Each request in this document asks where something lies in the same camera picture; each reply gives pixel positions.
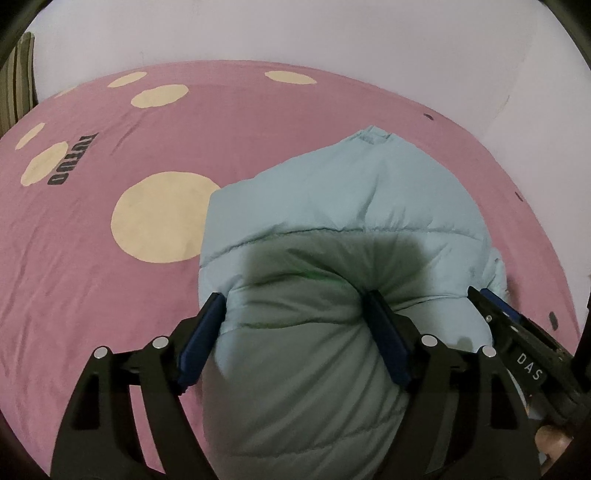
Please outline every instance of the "human hand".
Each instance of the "human hand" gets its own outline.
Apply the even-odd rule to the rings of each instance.
[[[545,425],[538,429],[535,434],[535,445],[540,452],[548,456],[548,459],[542,465],[542,475],[564,453],[571,441],[571,437],[554,425]]]

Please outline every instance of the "blue gripper pad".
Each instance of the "blue gripper pad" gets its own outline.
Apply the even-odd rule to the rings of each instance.
[[[507,315],[513,323],[517,323],[518,325],[521,325],[521,323],[523,321],[523,315],[521,313],[519,313],[517,310],[515,310],[513,307],[511,307],[511,305],[509,305],[507,302],[501,300],[493,292],[491,292],[488,288],[483,288],[480,291],[480,293],[484,298],[486,298],[487,300],[489,300],[490,302],[495,304],[496,307],[501,309],[503,311],[503,313],[505,313],[505,315]]]
[[[410,370],[411,354],[414,351],[414,341],[419,338],[419,333],[411,320],[402,315],[397,315],[386,304],[377,292],[370,292],[362,299],[363,318],[371,331],[374,342],[392,381],[407,388],[411,382]],[[393,319],[399,318],[405,323],[406,337],[397,329]]]
[[[199,380],[207,357],[219,335],[220,326],[226,317],[226,299],[221,294],[212,294],[213,298],[203,306],[203,317],[191,335],[185,348],[178,356],[178,380],[182,391]]]

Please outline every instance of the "striped cushion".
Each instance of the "striped cushion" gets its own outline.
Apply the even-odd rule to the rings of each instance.
[[[0,69],[0,137],[36,104],[33,80],[35,37],[26,32]]]

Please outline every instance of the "white wall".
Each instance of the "white wall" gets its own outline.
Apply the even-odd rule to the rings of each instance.
[[[480,140],[554,245],[582,322],[591,274],[591,70],[542,5],[511,97]]]
[[[525,194],[584,320],[591,74],[537,0],[54,0],[31,30],[40,99],[148,64],[253,59],[428,105],[479,138]]]

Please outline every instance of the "finger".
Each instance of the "finger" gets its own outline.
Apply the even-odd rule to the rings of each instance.
[[[535,434],[535,445],[538,450],[548,455],[555,462],[570,445],[572,438],[553,425],[541,427]]]

